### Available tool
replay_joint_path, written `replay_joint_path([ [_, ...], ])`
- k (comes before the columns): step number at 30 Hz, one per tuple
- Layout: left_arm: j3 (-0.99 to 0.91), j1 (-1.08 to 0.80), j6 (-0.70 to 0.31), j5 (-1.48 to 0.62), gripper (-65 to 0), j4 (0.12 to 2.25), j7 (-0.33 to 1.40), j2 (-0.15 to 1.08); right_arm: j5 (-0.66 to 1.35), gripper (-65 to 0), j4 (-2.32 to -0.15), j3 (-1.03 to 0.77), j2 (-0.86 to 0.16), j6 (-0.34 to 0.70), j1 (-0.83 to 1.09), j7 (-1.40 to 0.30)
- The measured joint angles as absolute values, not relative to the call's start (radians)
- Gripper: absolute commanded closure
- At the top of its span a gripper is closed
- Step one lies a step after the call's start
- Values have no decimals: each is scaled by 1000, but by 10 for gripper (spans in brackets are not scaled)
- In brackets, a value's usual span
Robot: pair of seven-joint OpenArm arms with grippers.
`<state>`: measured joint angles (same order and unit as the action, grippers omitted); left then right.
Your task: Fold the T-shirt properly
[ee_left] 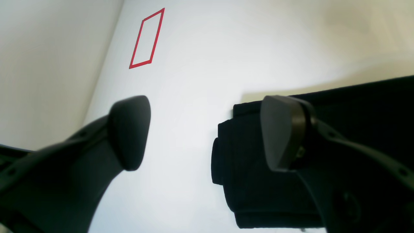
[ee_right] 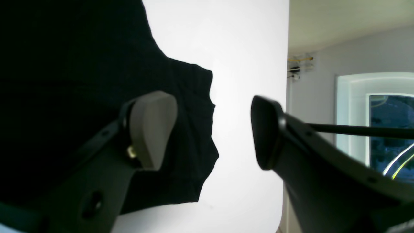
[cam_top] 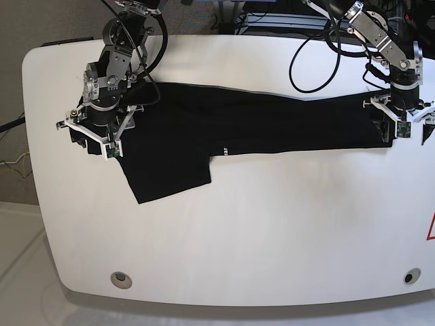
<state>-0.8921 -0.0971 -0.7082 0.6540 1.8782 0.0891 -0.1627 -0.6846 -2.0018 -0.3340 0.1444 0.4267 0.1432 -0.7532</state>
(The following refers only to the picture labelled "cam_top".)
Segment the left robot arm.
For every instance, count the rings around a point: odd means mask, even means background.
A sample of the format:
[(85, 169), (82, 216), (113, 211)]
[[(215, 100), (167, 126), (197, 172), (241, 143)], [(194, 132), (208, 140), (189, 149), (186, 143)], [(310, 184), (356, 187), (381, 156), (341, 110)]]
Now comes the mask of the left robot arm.
[(383, 140), (387, 141), (389, 132), (396, 138), (409, 139), (413, 126), (422, 123), (421, 142), (425, 143), (434, 132), (434, 103), (420, 99), (423, 53), (418, 41), (405, 41), (394, 35), (382, 13), (366, 10), (362, 1), (305, 1), (305, 4), (328, 17), (333, 26), (340, 19), (347, 20), (347, 32), (362, 42), (369, 61), (377, 60), (389, 70), (386, 75), (371, 62), (366, 64), (366, 72), (389, 84), (387, 94), (363, 102), (363, 106), (382, 111), (392, 121), (374, 122)]

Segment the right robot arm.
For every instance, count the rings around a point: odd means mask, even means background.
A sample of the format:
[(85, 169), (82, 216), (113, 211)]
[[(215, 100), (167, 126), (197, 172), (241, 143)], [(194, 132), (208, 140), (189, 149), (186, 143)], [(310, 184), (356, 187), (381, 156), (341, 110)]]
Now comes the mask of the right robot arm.
[[(58, 128), (69, 129), (74, 143), (85, 145), (87, 140), (97, 143), (98, 153), (106, 158), (121, 155), (122, 133), (134, 127), (134, 114), (145, 108), (144, 103), (128, 104), (127, 100), (151, 80), (151, 72), (157, 66), (157, 62), (146, 64), (146, 18), (154, 17), (160, 28), (166, 29), (159, 2), (121, 1), (120, 5), (124, 11), (115, 14), (103, 31), (105, 45), (99, 59), (86, 66), (79, 105), (57, 123)], [(419, 43), (393, 35), (382, 13), (366, 9), (361, 1), (324, 1), (314, 5), (314, 9), (326, 16), (325, 36), (338, 33), (339, 21), (346, 19), (347, 31), (361, 41), (363, 55), (389, 69), (389, 74), (384, 75), (372, 63), (366, 65), (368, 73), (389, 84), (389, 92), (372, 97), (369, 105), (394, 121), (397, 137), (410, 137), (407, 116), (421, 120), (434, 111), (433, 105), (419, 97), (423, 81)]]

